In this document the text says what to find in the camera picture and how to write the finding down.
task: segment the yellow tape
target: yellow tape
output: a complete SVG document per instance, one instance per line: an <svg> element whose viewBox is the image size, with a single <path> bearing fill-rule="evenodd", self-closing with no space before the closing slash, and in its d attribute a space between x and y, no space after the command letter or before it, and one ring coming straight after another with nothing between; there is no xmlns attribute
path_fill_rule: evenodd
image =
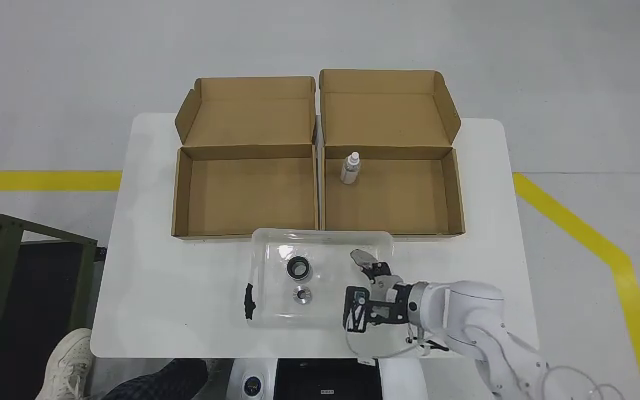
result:
<svg viewBox="0 0 640 400"><path fill-rule="evenodd" d="M524 175L513 174L513 183L520 197L609 265L640 366L640 287L631 258Z"/></svg>
<svg viewBox="0 0 640 400"><path fill-rule="evenodd" d="M0 191L117 191L122 171L0 171Z"/></svg>

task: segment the black pants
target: black pants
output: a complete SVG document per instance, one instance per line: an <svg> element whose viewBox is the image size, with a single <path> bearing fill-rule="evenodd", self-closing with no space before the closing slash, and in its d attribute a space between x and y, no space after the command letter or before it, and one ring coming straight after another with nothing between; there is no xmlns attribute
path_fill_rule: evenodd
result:
<svg viewBox="0 0 640 400"><path fill-rule="evenodd" d="M207 366L199 358L176 358L155 374L123 382L103 400L189 400L207 383Z"/></svg>

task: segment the white robotic arm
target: white robotic arm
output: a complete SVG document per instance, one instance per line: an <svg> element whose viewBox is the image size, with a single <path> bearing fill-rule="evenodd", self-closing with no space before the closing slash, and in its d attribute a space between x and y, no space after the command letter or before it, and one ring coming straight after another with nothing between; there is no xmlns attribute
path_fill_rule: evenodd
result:
<svg viewBox="0 0 640 400"><path fill-rule="evenodd" d="M369 323L410 323L475 359L496 398L567 398L547 379L549 366L538 352L507 330L498 288L473 281L406 284L370 254L355 250L351 256L369 278L371 290L347 288L343 322L348 332L364 332Z"/></svg>
<svg viewBox="0 0 640 400"><path fill-rule="evenodd" d="M418 298L414 307L412 300ZM494 396L514 400L565 398L555 382L545 380L549 367L538 352L507 330L503 307L502 292L492 285L418 282L409 295L408 318L443 340L452 351L475 359L482 380Z"/></svg>

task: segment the metal bearing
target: metal bearing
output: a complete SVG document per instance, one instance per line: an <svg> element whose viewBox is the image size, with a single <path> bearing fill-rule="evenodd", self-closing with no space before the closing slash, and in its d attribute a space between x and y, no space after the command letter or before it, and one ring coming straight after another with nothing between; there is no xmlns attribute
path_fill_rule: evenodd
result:
<svg viewBox="0 0 640 400"><path fill-rule="evenodd" d="M293 299L298 304L308 304L311 302L311 289L306 286L296 286L293 289Z"/></svg>
<svg viewBox="0 0 640 400"><path fill-rule="evenodd" d="M287 262L287 274L294 281L302 281L309 276L311 272L311 265L309 261L301 256L291 258Z"/></svg>

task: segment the spray bottle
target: spray bottle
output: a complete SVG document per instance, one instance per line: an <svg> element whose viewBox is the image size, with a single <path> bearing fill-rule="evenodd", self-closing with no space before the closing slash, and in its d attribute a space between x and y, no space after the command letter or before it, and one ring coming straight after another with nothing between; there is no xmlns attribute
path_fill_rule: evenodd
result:
<svg viewBox="0 0 640 400"><path fill-rule="evenodd" d="M344 159L342 164L342 172L340 173L340 180L346 185L350 185L356 181L358 172L360 171L360 154L353 152L349 157Z"/></svg>

